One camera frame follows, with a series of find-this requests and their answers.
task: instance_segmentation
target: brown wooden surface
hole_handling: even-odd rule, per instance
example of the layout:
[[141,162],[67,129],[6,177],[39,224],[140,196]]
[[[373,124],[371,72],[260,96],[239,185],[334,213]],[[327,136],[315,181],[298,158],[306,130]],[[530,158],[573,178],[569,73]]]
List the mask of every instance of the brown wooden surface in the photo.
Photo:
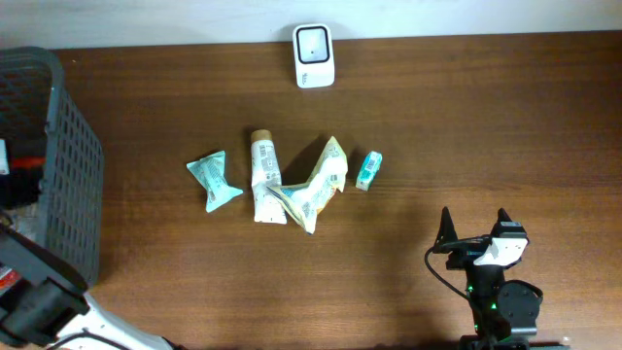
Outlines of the brown wooden surface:
[[[622,34],[334,50],[335,85],[312,90],[295,85],[288,43],[58,52],[106,155],[101,304],[191,349],[457,340],[470,312],[424,252],[442,206],[461,237],[488,233],[503,206],[532,241],[506,277],[545,292],[536,340],[619,346]],[[256,128],[272,131],[286,184],[306,179],[331,135],[350,156],[314,236],[254,223]],[[245,194],[207,214],[185,164],[214,150]],[[362,192],[352,178],[371,150],[383,167]]]

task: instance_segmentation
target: basket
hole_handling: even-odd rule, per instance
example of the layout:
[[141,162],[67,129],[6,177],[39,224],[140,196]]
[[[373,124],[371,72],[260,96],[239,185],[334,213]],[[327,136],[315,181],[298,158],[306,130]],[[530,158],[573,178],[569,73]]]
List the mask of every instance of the basket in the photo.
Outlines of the basket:
[[104,173],[101,144],[64,87],[56,56],[0,51],[0,138],[12,158],[45,157],[34,241],[74,266],[90,286],[99,269]]

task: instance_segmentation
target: small teal package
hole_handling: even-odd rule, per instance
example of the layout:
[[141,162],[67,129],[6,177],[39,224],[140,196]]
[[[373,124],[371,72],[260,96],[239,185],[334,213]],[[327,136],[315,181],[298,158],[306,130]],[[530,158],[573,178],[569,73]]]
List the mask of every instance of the small teal package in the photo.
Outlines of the small teal package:
[[242,190],[231,187],[225,180],[225,151],[190,162],[186,168],[207,190],[205,210],[208,213],[242,194]]
[[376,176],[378,170],[380,170],[380,163],[382,163],[382,155],[377,152],[372,151],[365,157],[361,171],[359,171],[359,177],[357,178],[357,189],[363,191],[369,190],[369,185],[371,185],[373,178]]

